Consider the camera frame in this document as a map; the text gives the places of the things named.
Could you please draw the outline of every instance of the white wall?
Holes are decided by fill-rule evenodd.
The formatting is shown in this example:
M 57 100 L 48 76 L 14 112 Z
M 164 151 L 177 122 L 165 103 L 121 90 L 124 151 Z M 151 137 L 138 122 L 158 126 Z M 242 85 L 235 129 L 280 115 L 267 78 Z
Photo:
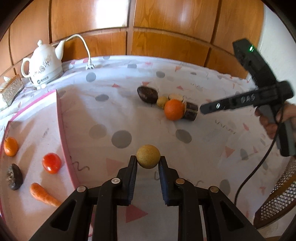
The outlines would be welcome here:
M 264 6 L 258 51 L 278 80 L 290 81 L 296 95 L 296 43 L 282 21 L 267 6 Z M 296 97 L 289 101 L 296 103 Z

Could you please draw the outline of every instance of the potato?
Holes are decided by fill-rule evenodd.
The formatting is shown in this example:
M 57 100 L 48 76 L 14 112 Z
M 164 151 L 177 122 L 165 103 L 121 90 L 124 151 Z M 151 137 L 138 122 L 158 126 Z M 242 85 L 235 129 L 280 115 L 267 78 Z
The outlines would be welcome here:
M 136 156 L 139 165 L 146 169 L 155 167 L 160 160 L 160 152 L 153 145 L 144 145 L 140 147 Z
M 168 102 L 168 98 L 165 96 L 161 96 L 157 99 L 156 104 L 164 110 L 166 102 Z

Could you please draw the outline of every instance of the electric kettle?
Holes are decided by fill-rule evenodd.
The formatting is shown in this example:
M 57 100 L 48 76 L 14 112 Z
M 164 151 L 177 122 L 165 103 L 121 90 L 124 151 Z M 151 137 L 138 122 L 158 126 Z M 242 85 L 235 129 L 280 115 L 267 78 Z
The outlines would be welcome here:
M 65 40 L 62 40 L 56 48 L 50 44 L 44 44 L 39 40 L 38 47 L 31 58 L 22 60 L 21 73 L 23 77 L 30 78 L 31 83 L 37 89 L 44 88 L 47 83 L 59 78 L 63 74 L 62 58 Z M 25 74 L 24 65 L 29 61 L 29 74 Z

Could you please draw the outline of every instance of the carrot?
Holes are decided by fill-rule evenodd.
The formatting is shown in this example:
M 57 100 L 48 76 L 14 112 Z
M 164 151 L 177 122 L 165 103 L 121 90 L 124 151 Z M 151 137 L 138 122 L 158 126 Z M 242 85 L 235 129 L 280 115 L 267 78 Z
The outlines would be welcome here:
M 43 187 L 41 187 L 38 183 L 31 184 L 30 193 L 38 201 L 44 202 L 54 207 L 58 207 L 62 204 L 59 200 L 49 195 L 48 192 Z

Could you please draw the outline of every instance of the orange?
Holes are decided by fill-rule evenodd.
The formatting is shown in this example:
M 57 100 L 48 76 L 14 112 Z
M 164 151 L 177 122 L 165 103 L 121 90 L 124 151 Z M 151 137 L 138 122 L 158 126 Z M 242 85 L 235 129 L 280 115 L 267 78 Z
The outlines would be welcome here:
M 184 115 L 184 105 L 181 101 L 171 99 L 165 104 L 165 116 L 170 121 L 177 121 Z
M 8 137 L 4 141 L 4 151 L 8 156 L 15 156 L 18 151 L 17 140 L 13 137 Z

